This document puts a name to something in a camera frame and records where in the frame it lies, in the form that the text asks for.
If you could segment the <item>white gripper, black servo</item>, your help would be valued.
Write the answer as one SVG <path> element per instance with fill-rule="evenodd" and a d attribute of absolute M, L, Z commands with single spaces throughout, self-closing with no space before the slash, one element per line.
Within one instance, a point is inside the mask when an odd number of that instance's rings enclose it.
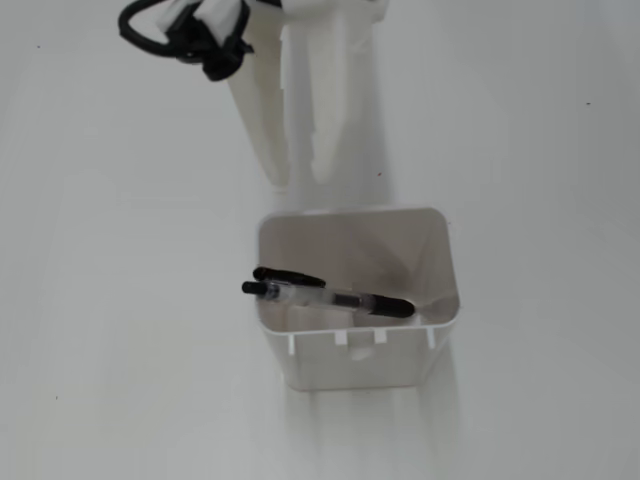
<path fill-rule="evenodd" d="M 307 46 L 313 112 L 311 168 L 327 183 L 356 143 L 364 109 L 364 59 L 386 1 L 284 1 Z M 278 1 L 172 1 L 157 20 L 183 63 L 229 87 L 254 154 L 276 188 L 289 182 L 281 87 Z"/>

